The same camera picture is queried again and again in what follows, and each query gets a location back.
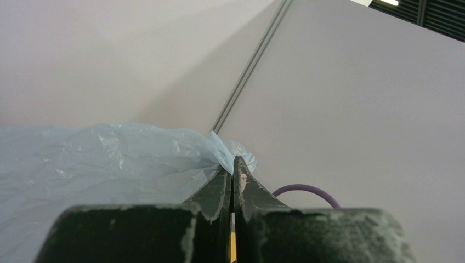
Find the plastic bag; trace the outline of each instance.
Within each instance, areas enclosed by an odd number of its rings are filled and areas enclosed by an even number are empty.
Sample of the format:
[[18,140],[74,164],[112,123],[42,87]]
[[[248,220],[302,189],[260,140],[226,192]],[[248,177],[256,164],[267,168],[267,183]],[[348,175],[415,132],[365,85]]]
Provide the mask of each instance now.
[[235,155],[210,133],[144,124],[0,130],[0,261],[32,262],[54,220],[77,204],[180,203]]

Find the ceiling light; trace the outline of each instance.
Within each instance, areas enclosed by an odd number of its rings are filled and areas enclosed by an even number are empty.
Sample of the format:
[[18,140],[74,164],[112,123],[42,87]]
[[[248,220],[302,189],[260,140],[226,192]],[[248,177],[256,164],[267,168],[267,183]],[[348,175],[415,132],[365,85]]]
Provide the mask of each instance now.
[[397,1],[397,0],[381,0],[381,1],[386,2],[388,4],[395,5],[395,6],[399,5],[399,1]]

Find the curved purple tube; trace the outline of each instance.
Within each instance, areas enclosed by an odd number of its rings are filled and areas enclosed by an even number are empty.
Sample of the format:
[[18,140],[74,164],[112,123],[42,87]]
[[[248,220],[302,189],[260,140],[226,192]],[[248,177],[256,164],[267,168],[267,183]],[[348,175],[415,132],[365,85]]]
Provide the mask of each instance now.
[[327,201],[333,208],[341,208],[339,203],[329,193],[323,191],[322,189],[319,189],[318,187],[311,186],[311,185],[300,185],[300,184],[286,185],[274,191],[273,195],[278,196],[282,193],[289,192],[289,191],[307,191],[310,193],[314,193],[317,196],[323,198],[325,201]]

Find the dark ceiling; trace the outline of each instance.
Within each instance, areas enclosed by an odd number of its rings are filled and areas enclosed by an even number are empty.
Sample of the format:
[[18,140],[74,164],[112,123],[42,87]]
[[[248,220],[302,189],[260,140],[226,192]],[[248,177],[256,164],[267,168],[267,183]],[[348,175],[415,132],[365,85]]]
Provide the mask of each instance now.
[[465,0],[373,0],[370,7],[410,23],[465,41]]

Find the white panel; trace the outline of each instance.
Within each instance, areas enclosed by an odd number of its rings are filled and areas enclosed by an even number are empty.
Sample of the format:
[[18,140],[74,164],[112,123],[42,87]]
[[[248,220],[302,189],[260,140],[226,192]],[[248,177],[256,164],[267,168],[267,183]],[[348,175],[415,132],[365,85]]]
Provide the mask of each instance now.
[[0,2],[0,127],[206,133],[279,1]]
[[[222,129],[269,190],[388,210],[418,262],[465,259],[465,45],[350,1],[295,1]],[[328,207],[309,193],[293,207]]]

